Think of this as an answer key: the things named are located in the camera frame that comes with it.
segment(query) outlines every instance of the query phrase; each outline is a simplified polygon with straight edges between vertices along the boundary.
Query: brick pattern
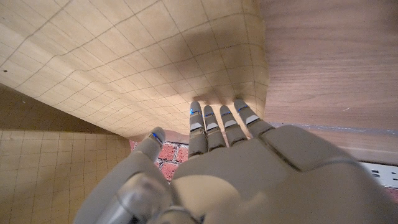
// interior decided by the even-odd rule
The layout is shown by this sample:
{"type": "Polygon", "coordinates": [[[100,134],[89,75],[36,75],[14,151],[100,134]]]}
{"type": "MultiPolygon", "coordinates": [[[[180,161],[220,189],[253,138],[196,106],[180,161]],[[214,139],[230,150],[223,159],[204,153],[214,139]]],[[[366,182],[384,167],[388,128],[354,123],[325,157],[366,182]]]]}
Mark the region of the brick pattern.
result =
{"type": "Polygon", "coordinates": [[[259,1],[3,1],[0,83],[125,137],[269,84],[259,1]]]}
{"type": "MultiPolygon", "coordinates": [[[[138,143],[130,141],[132,151],[137,145],[138,143]]],[[[166,179],[170,181],[178,165],[180,165],[182,162],[185,162],[187,159],[187,144],[167,142],[163,145],[163,149],[161,150],[155,165],[160,169],[160,171],[162,171],[166,179]]]]}

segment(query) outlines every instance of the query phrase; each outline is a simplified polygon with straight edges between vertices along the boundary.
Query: wood grain panel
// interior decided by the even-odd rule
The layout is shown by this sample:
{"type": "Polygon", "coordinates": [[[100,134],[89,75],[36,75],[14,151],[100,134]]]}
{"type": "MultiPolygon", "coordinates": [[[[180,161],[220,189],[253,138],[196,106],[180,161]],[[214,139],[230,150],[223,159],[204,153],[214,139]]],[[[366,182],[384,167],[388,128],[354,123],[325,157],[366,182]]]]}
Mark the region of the wood grain panel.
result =
{"type": "Polygon", "coordinates": [[[398,127],[397,1],[262,1],[268,121],[398,127]]]}
{"type": "Polygon", "coordinates": [[[398,137],[308,130],[332,142],[360,161],[398,165],[398,137]]]}

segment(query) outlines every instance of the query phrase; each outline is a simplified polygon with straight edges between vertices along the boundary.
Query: red brick surface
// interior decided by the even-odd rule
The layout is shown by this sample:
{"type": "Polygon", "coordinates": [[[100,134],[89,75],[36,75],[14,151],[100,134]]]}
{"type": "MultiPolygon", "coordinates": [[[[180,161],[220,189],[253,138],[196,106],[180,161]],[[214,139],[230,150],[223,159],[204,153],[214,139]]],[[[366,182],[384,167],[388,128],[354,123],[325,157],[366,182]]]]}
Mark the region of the red brick surface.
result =
{"type": "Polygon", "coordinates": [[[187,160],[188,160],[188,148],[180,147],[180,149],[178,149],[176,161],[185,162],[187,160]]]}
{"type": "Polygon", "coordinates": [[[169,163],[169,162],[163,163],[161,171],[168,181],[170,181],[172,179],[173,174],[174,174],[175,170],[177,169],[177,167],[178,167],[177,164],[173,164],[173,163],[169,163]]]}
{"type": "Polygon", "coordinates": [[[132,140],[130,140],[130,148],[131,148],[131,151],[133,151],[134,150],[134,148],[136,147],[136,142],[135,141],[132,141],[132,140]]]}
{"type": "Polygon", "coordinates": [[[159,159],[165,159],[168,161],[172,161],[174,159],[175,154],[175,146],[172,144],[164,144],[163,149],[159,154],[159,159]]]}

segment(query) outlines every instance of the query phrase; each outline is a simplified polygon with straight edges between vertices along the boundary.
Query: beige grid mat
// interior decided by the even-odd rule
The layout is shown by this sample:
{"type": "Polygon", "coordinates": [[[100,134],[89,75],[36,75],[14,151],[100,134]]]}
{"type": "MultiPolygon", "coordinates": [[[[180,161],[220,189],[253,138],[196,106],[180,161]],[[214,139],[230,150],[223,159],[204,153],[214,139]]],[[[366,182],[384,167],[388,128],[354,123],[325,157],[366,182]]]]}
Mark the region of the beige grid mat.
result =
{"type": "Polygon", "coordinates": [[[258,1],[10,0],[0,8],[0,82],[124,137],[155,126],[188,134],[192,100],[218,113],[222,104],[234,111],[240,97],[264,113],[258,1]]]}

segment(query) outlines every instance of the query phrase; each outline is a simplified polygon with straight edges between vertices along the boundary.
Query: electrical outlet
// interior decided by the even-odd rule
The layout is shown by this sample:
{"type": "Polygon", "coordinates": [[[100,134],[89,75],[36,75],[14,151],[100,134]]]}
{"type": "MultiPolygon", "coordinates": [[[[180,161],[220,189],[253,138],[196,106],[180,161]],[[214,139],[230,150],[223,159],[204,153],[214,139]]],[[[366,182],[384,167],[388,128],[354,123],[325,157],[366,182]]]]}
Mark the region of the electrical outlet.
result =
{"type": "Polygon", "coordinates": [[[398,189],[398,167],[368,162],[361,164],[381,185],[398,189]]]}

